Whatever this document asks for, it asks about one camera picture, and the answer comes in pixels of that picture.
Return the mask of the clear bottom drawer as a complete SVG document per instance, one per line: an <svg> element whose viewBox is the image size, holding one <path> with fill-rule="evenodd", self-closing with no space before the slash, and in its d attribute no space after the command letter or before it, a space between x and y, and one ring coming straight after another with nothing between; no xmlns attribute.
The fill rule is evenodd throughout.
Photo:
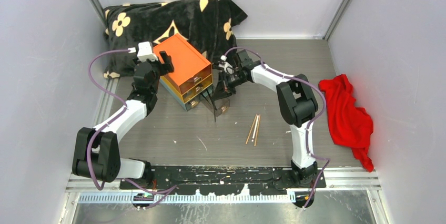
<svg viewBox="0 0 446 224"><path fill-rule="evenodd" d="M214 86L210 86L206 90L208 90L211 93L211 95L212 95L213 92L214 92ZM211 103L209 101L208 94L207 94L206 90L202 91L198 95L198 97L199 97L200 102L213 115L212 108L211 108ZM215 103L215 106L216 106L216 117L219 117L222 114L224 114L225 112L227 112L229 107L230 107L230 100L229 100L229 98L220 99L220 100L214 101L214 103Z"/></svg>

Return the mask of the orange drawer organizer box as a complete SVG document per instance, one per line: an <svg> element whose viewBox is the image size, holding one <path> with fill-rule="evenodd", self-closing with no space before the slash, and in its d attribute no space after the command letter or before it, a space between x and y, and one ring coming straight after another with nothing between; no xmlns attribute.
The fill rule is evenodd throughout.
<svg viewBox="0 0 446 224"><path fill-rule="evenodd" d="M212 91L211 62L180 34L167 38L153 51L157 56L166 52L171 57L174 71L162 76L160 82L184 110L194 108L201 93Z"/></svg>

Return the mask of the black makeup pencil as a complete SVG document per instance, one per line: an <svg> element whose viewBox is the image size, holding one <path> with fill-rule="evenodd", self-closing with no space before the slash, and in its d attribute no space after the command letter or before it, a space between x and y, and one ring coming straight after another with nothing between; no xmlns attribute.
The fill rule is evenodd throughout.
<svg viewBox="0 0 446 224"><path fill-rule="evenodd" d="M208 98L211 103L211 108L212 108L212 112L213 112L213 116L214 116L214 122L216 122L216 106L215 106L215 103L211 97L211 93L208 90L206 90L206 92L208 94Z"/></svg>

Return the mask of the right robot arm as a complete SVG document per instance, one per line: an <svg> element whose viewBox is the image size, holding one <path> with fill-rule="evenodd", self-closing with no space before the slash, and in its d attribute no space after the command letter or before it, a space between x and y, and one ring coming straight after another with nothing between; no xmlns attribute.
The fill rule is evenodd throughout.
<svg viewBox="0 0 446 224"><path fill-rule="evenodd" d="M212 101L228 98L236 93L236 87L252 82L267 87L277 94L283 120L290 126L292 137L291 172L293 183L306 187L317 175L317 162L312 156L312 125L318 103L305 75L292 76L279 72L262 60L253 61L246 50L235 54L230 64L222 55L215 66L218 72L217 86Z"/></svg>

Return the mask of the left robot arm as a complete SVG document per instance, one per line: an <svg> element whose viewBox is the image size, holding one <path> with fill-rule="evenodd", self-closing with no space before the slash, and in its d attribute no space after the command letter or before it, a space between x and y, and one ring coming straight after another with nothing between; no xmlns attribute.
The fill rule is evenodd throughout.
<svg viewBox="0 0 446 224"><path fill-rule="evenodd" d="M132 91L123 106L103 123L81 128L76 136L72 172L99 181L115 179L133 181L141 189L151 186L154 174L151 164L138 159L120 157L119 142L139 121L145 119L157 102L161 76L174 71L171 56L164 50L153 53L150 49L128 49L137 53Z"/></svg>

